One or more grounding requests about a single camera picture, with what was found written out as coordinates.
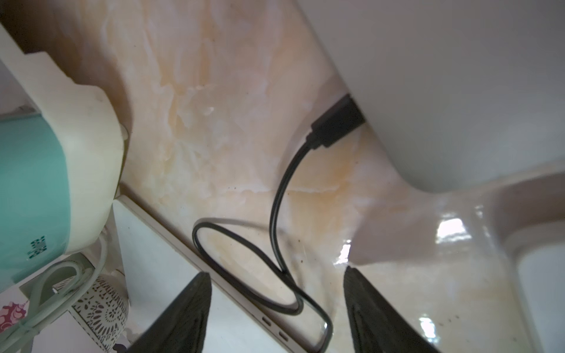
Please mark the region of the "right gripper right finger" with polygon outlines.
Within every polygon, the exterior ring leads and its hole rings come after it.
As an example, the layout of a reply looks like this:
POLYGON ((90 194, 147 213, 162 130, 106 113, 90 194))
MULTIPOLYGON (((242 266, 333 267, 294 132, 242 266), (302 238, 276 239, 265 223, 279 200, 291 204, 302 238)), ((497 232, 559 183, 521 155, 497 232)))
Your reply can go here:
POLYGON ((344 297, 356 352, 437 352, 359 270, 344 272, 344 297))

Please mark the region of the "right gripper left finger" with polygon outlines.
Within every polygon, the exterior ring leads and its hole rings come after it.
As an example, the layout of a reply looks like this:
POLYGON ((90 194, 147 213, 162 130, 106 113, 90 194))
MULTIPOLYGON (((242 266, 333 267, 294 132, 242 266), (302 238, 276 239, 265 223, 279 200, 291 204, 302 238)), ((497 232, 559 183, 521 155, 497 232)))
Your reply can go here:
POLYGON ((200 272, 128 352, 202 352, 212 299, 210 275, 200 272))

